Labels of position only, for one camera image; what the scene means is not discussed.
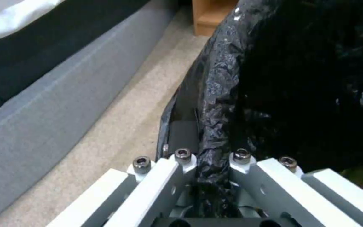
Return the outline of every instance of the white fabric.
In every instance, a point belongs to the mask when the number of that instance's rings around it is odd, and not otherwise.
[[[0,38],[43,16],[64,0],[0,0]]]

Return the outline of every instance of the black plastic bag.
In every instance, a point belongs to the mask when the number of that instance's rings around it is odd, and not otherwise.
[[[295,158],[305,171],[363,164],[363,0],[241,0],[167,105],[199,135],[199,217],[238,217],[228,156]]]

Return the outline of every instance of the wooden furniture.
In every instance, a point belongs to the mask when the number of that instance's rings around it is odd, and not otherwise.
[[[238,0],[193,0],[196,36],[211,36],[216,27],[234,9]]]

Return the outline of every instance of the beige carpet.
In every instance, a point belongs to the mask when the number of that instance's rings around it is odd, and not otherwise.
[[[0,215],[0,226],[45,226],[109,168],[155,157],[162,111],[207,37],[182,9],[132,81],[69,154]]]

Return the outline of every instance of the bolt head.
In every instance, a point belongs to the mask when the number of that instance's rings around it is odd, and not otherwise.
[[[136,174],[146,174],[151,170],[151,159],[147,156],[139,156],[132,162]]]
[[[233,153],[233,160],[238,164],[248,164],[252,155],[244,148],[239,148]]]
[[[295,159],[288,157],[288,156],[284,156],[284,157],[279,158],[278,161],[281,163],[281,165],[285,166],[290,171],[292,171],[294,173],[296,172],[298,163]]]
[[[180,164],[188,164],[191,161],[191,152],[187,148],[180,148],[175,151],[175,160]]]

